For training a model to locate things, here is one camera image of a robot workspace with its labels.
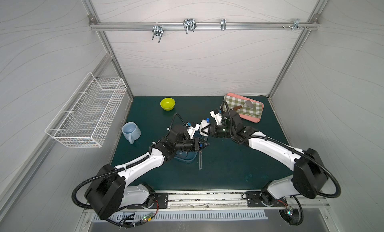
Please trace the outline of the clear test tube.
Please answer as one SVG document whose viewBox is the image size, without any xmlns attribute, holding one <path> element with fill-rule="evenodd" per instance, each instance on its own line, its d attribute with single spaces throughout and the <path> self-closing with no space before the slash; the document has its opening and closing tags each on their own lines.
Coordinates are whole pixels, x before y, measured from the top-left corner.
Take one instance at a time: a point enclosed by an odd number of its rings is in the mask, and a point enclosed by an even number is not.
<svg viewBox="0 0 384 232">
<path fill-rule="evenodd" d="M 199 170 L 201 171 L 202 170 L 202 166 L 203 166 L 203 152 L 202 150 L 199 151 Z"/>
</svg>

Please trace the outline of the test tube with blue cap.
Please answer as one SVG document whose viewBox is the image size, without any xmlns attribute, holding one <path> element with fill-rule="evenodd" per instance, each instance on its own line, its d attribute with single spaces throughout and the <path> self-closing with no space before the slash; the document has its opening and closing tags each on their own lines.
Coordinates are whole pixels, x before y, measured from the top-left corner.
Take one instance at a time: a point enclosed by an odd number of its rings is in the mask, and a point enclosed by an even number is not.
<svg viewBox="0 0 384 232">
<path fill-rule="evenodd" d="M 202 124 L 201 124 L 201 135 L 204 137 L 204 141 L 208 141 L 208 137 L 209 137 L 209 132 L 210 132 L 210 122 L 209 122 L 209 118 L 207 118 L 206 120 L 202 120 Z"/>
</svg>

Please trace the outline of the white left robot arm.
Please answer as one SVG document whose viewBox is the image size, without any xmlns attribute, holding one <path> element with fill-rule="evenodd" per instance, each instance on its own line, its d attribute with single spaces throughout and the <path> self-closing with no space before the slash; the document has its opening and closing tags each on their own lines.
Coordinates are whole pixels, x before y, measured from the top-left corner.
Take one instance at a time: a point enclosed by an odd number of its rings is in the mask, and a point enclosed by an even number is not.
<svg viewBox="0 0 384 232">
<path fill-rule="evenodd" d="M 71 195 L 73 203 L 94 210 L 100 219 L 132 205 L 146 208 L 155 201 L 155 191 L 147 184 L 132 186 L 132 182 L 147 172 L 172 160 L 179 152 L 197 152 L 208 144 L 195 135 L 200 124 L 171 124 L 166 136 L 152 143 L 144 155 L 118 166 L 104 165 L 94 177 L 77 185 Z"/>
</svg>

